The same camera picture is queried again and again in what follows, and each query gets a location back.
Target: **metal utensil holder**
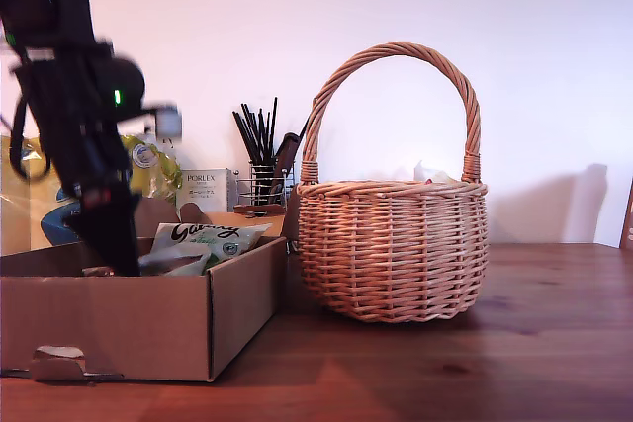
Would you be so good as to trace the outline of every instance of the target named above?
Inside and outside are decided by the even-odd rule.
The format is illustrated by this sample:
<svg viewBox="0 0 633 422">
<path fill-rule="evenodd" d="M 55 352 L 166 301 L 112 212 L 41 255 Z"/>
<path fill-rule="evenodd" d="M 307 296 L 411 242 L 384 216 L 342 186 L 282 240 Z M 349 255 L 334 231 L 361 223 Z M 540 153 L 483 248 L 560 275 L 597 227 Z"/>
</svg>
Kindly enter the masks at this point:
<svg viewBox="0 0 633 422">
<path fill-rule="evenodd" d="M 245 184 L 247 192 L 239 192 L 239 204 L 262 206 L 269 203 L 281 204 L 287 207 L 288 198 L 295 186 L 295 164 L 290 170 L 283 170 L 283 180 L 275 179 L 275 165 L 253 165 L 249 162 L 249 178 L 237 180 L 238 187 Z M 275 190 L 271 190 L 273 182 L 280 180 Z"/>
</svg>

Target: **white box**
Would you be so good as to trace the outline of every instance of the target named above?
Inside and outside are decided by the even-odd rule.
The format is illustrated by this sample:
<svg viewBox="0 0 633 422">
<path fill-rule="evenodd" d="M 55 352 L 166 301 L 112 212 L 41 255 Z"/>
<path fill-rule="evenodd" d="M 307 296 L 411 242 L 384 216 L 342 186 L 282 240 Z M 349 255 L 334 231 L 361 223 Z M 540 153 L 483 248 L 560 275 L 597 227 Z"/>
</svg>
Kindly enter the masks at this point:
<svg viewBox="0 0 633 422">
<path fill-rule="evenodd" d="M 195 203 L 202 212 L 231 212 L 237 203 L 237 184 L 233 172 L 216 170 L 183 170 L 182 188 L 176 194 L 178 210 Z"/>
</svg>

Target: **basket rim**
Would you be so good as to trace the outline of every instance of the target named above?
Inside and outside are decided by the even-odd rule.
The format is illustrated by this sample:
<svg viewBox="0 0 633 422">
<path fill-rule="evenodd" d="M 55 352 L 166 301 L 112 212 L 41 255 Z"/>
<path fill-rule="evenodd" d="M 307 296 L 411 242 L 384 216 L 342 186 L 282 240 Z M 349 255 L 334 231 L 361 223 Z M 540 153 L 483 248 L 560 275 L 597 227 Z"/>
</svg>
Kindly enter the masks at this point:
<svg viewBox="0 0 633 422">
<path fill-rule="evenodd" d="M 488 185 L 464 181 L 425 183 L 415 180 L 344 180 L 297 185 L 297 194 L 300 197 L 375 196 L 382 199 L 409 196 L 484 196 L 487 193 Z"/>
</svg>

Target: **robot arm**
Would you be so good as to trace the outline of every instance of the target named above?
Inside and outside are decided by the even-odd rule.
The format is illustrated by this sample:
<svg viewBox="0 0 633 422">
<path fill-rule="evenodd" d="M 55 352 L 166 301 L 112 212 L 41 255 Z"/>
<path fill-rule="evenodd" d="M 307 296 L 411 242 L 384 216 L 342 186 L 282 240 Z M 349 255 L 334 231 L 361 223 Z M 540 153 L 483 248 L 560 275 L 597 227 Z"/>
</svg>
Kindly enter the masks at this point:
<svg viewBox="0 0 633 422">
<path fill-rule="evenodd" d="M 128 153 L 117 123 L 175 108 L 144 109 L 144 79 L 135 64 L 97 42 L 89 0 L 0 0 L 7 43 L 21 60 L 14 69 L 22 89 L 11 137 L 11 163 L 22 168 L 22 131 L 29 107 L 40 143 L 64 192 L 81 212 L 66 223 L 119 274 L 139 274 Z M 31 60 L 33 49 L 52 58 Z"/>
</svg>

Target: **wire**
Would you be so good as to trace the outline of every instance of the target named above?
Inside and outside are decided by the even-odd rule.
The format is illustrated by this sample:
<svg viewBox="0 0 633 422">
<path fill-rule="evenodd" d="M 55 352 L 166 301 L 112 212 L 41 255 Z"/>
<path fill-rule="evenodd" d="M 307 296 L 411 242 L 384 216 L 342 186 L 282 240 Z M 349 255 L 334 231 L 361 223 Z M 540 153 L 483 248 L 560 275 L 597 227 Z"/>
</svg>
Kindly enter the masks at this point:
<svg viewBox="0 0 633 422">
<path fill-rule="evenodd" d="M 13 129 L 11 128 L 11 125 L 6 119 L 4 119 L 4 117 L 1 114 L 0 114 L 0 122 L 2 123 L 4 127 L 7 128 L 9 132 L 13 133 Z"/>
</svg>

